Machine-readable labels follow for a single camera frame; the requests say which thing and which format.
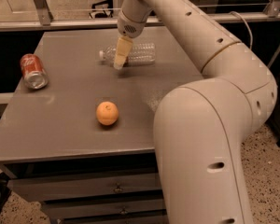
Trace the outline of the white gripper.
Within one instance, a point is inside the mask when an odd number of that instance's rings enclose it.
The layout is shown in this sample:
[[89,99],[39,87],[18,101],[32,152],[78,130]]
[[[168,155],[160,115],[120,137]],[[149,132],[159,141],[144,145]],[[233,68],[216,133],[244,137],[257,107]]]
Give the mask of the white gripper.
[[127,57],[133,47],[130,37],[138,37],[147,23],[147,15],[139,11],[128,12],[122,10],[118,17],[118,30],[122,36],[118,39],[113,66],[120,70],[125,64]]

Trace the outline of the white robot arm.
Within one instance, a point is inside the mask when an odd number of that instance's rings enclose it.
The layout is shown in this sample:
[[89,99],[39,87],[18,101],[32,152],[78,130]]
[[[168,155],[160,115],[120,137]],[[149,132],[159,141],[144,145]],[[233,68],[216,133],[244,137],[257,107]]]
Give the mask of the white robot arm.
[[151,12],[203,75],[166,94],[154,117],[169,223],[254,224],[241,144],[273,112],[273,74],[240,39],[189,0],[123,0],[119,32],[138,37]]

